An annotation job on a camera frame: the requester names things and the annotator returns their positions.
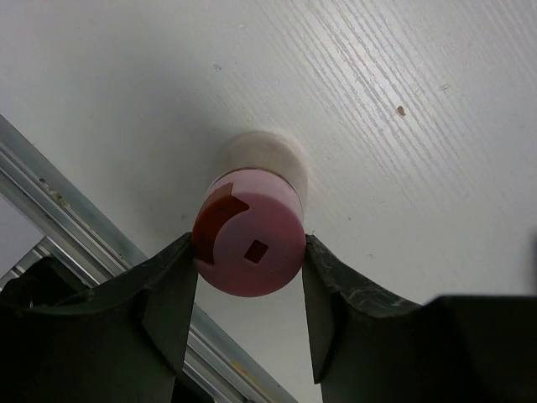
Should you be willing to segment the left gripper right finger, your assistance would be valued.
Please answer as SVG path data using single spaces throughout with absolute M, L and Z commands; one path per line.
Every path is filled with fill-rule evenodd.
M 533 296 L 439 296 L 419 305 L 311 235 L 302 278 L 323 401 L 535 401 Z

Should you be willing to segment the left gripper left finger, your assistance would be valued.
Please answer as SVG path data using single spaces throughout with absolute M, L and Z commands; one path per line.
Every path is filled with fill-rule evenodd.
M 183 369 L 197 273 L 184 234 L 87 288 L 51 260 L 1 293 L 4 402 L 170 402 Z

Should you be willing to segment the pink cap spice shaker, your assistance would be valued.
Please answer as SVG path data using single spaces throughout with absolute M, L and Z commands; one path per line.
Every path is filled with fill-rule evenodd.
M 305 256 L 308 177 L 299 148 L 266 132 L 240 135 L 216 157 L 192 230 L 201 277 L 232 296 L 285 287 Z

